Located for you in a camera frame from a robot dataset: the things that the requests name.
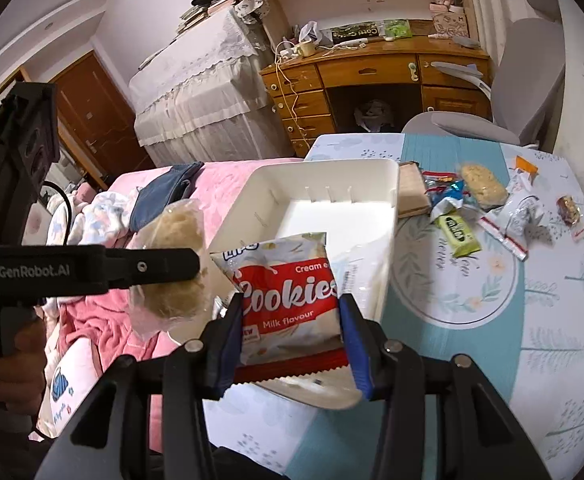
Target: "human hand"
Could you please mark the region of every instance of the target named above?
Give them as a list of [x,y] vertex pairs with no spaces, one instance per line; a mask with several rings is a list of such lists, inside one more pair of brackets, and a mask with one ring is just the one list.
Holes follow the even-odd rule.
[[0,358],[0,401],[11,412],[37,415],[45,388],[46,329],[37,319],[14,337],[16,352]]

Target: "white plastic storage box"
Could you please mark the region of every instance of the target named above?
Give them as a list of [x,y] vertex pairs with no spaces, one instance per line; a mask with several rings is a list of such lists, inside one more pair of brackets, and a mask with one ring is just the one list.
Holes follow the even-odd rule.
[[[399,165],[388,159],[293,162],[258,168],[250,176],[212,240],[211,253],[307,232],[327,233],[328,259],[355,246],[386,240],[366,317],[381,320],[397,221]],[[227,298],[228,278],[211,266],[213,294]],[[172,334],[178,342],[176,333]],[[259,383],[312,406],[345,409],[361,394],[349,367]]]

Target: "desk drawer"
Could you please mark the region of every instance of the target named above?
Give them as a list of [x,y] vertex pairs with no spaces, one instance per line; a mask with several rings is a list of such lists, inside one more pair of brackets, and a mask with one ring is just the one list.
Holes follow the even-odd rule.
[[491,116],[489,99],[480,90],[422,86],[421,93],[426,112],[460,112],[484,119]]
[[474,57],[465,56],[439,56],[438,54],[419,54],[419,70],[421,71],[421,79],[424,85],[436,86],[452,86],[456,88],[472,88],[476,87],[472,83],[468,83],[457,77],[444,74],[437,68],[431,66],[433,61],[442,61],[444,63],[456,63],[457,65],[467,66],[474,63],[476,68],[483,72],[483,81],[488,85],[491,84],[489,78],[489,60],[476,59]]
[[319,73],[325,88],[387,83],[418,83],[420,79],[416,56],[411,54],[356,56],[324,61],[319,63]]
[[319,77],[319,73],[316,72],[316,67],[314,65],[284,68],[283,73],[292,82],[291,85],[287,82],[281,73],[278,73],[278,76],[276,72],[263,76],[265,87],[272,97],[279,97],[283,94],[293,94],[291,86],[294,86],[294,90],[299,93],[323,88],[323,85],[321,84],[321,78]]
[[305,156],[309,153],[310,148],[315,142],[316,139],[293,140],[292,146],[294,147],[296,156],[299,156],[300,158],[305,158]]
[[[291,119],[290,110],[294,105],[296,96],[288,95],[274,98],[275,107],[281,119]],[[323,90],[315,90],[312,92],[304,92],[299,94],[294,111],[297,117],[309,117],[312,115],[329,114],[328,102],[325,99]]]
[[318,115],[314,117],[299,117],[298,125],[303,128],[301,133],[294,123],[293,119],[286,119],[283,121],[283,126],[289,135],[290,139],[302,139],[303,135],[306,137],[318,137],[322,134],[333,134],[336,132],[334,123],[330,115]]

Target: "gray office chair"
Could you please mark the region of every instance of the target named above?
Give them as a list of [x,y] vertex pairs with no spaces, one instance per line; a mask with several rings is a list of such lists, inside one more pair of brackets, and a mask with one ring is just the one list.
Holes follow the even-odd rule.
[[479,88],[491,100],[494,121],[458,112],[425,112],[412,118],[403,133],[453,134],[524,146],[536,139],[564,76],[563,28],[541,18],[514,22],[491,89],[478,70],[436,61],[431,65]]

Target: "red snack wrapper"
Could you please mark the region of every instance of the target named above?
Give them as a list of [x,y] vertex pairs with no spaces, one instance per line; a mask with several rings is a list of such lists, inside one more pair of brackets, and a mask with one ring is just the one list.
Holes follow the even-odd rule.
[[211,254],[243,293],[243,347],[235,383],[347,365],[325,233]]

